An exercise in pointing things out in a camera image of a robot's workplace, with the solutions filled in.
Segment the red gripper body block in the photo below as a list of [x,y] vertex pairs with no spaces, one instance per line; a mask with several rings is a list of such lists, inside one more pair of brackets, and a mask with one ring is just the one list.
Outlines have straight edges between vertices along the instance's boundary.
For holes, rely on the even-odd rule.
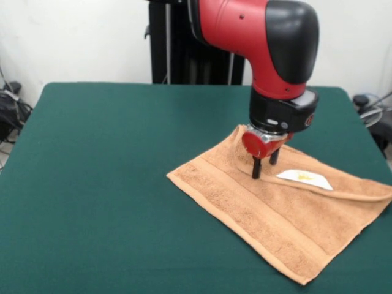
[[241,142],[245,150],[258,159],[271,156],[273,152],[278,150],[294,136],[294,133],[288,132],[267,132],[257,129],[250,124],[241,125],[241,130],[243,131]]

